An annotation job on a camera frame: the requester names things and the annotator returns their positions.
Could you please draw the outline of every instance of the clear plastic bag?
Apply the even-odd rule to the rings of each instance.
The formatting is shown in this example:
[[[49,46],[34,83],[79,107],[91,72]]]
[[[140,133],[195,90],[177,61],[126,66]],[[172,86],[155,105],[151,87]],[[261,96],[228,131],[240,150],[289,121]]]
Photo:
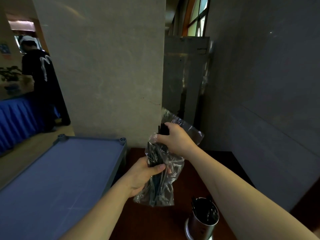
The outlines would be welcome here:
[[[170,111],[162,110],[161,123],[171,122],[180,125],[190,138],[199,145],[204,134],[180,119]],[[155,143],[155,135],[152,135],[148,141],[145,154],[148,158],[148,166],[154,167],[160,164],[166,164],[166,169],[150,178],[143,190],[134,198],[134,202],[149,206],[173,206],[174,189],[172,183],[178,178],[184,166],[184,158],[174,153],[170,153],[167,146],[161,143]]]

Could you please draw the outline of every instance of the arched window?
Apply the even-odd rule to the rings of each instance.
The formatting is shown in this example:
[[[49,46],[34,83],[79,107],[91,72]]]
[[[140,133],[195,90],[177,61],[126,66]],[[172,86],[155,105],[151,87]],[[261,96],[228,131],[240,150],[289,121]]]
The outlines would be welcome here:
[[[206,27],[206,18],[208,16],[209,0],[189,0],[188,8],[192,12],[191,15],[186,16],[186,19],[190,17],[187,25],[188,36],[204,36]]]

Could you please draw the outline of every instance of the stainless steel container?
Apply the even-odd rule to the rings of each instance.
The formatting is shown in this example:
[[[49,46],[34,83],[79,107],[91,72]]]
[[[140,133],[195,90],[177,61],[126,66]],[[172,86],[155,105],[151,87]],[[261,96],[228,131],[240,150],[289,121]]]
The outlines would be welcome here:
[[[219,212],[212,201],[197,198],[191,216],[186,220],[185,233],[189,240],[211,240],[212,231],[219,221]]]

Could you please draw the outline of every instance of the person's left hand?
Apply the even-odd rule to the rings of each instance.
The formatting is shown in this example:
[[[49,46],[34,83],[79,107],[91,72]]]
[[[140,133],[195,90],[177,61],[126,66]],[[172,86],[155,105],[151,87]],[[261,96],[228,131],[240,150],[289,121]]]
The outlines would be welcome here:
[[[149,168],[147,157],[141,157],[120,179],[129,189],[129,197],[138,194],[151,176],[161,173],[166,168],[165,164]]]

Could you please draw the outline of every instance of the blue table skirt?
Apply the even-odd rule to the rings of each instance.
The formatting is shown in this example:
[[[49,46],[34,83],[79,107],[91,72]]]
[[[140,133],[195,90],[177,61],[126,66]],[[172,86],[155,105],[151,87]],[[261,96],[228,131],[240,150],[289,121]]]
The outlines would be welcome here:
[[[0,155],[43,131],[44,123],[33,92],[0,101]]]

